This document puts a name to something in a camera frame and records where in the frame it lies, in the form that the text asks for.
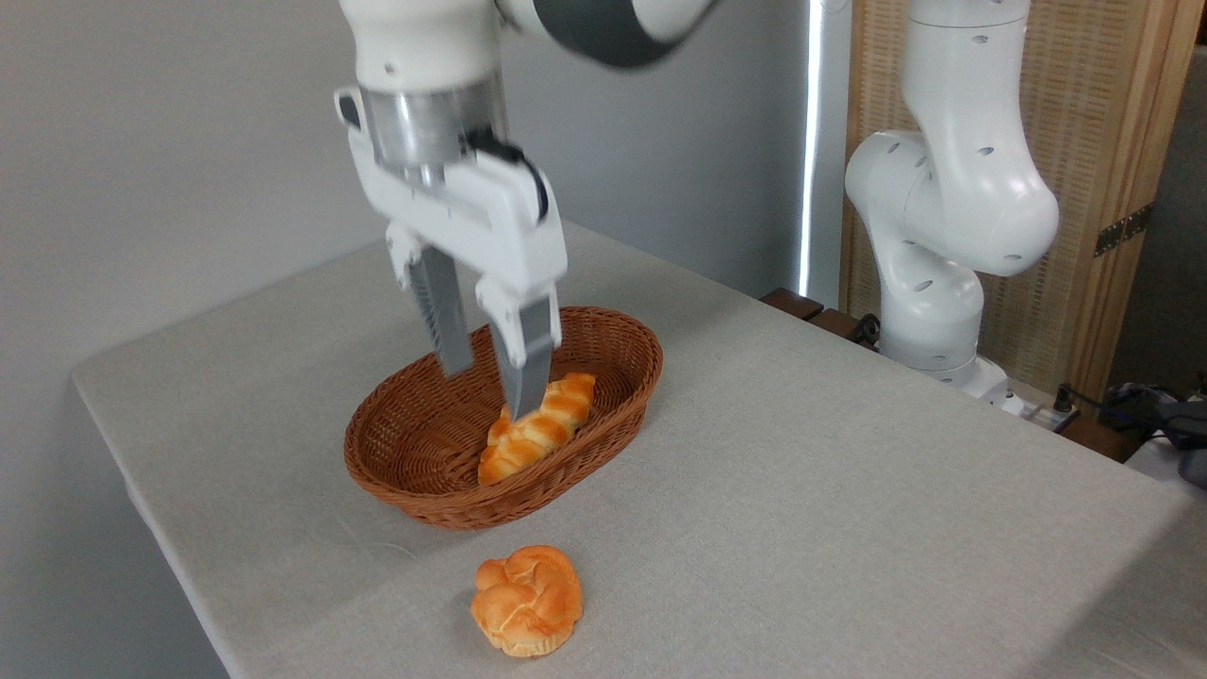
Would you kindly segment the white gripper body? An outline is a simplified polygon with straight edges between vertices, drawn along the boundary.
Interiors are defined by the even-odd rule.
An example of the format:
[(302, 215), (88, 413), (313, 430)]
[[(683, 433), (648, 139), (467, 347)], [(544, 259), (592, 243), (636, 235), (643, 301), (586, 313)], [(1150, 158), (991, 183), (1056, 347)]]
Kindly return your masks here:
[(448, 164), (441, 185), (426, 188), (379, 166), (367, 122), (352, 124), (363, 109), (357, 90), (336, 90), (336, 103), (358, 181), (378, 213), (524, 300), (555, 294), (568, 271), (568, 250), (554, 199), (540, 212), (527, 166), (473, 152)]

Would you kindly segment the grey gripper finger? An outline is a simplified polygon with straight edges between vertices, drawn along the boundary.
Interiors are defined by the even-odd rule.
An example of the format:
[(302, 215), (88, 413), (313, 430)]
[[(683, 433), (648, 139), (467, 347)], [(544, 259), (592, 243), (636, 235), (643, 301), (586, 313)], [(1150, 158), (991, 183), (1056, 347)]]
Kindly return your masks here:
[(498, 280), (483, 276), (476, 295), (488, 315), (509, 417), (521, 421), (543, 403), (552, 355), (562, 340), (556, 287), (521, 295)]
[(448, 377), (468, 370), (473, 353), (455, 262), (404, 224), (387, 226), (387, 248), (396, 282), (412, 291), (441, 369)]

